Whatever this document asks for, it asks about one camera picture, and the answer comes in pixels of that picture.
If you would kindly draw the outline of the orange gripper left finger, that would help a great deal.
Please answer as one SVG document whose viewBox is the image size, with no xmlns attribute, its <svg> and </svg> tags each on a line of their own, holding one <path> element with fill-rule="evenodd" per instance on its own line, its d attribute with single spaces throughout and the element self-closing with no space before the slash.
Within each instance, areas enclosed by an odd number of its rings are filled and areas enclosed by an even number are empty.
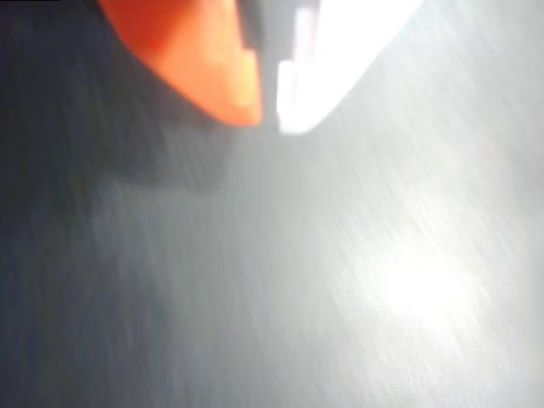
<svg viewBox="0 0 544 408">
<path fill-rule="evenodd" d="M 99 2 L 127 50 L 213 118 L 255 126 L 263 116 L 257 53 L 235 1 Z"/>
</svg>

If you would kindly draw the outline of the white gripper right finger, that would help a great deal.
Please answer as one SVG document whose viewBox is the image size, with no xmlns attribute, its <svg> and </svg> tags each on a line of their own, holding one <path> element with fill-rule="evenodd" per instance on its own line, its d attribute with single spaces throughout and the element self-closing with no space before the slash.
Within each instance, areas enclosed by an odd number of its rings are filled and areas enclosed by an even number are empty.
<svg viewBox="0 0 544 408">
<path fill-rule="evenodd" d="M 294 13 L 292 53 L 277 66 L 280 132 L 317 127 L 422 3 L 412 0 L 303 1 Z"/>
</svg>

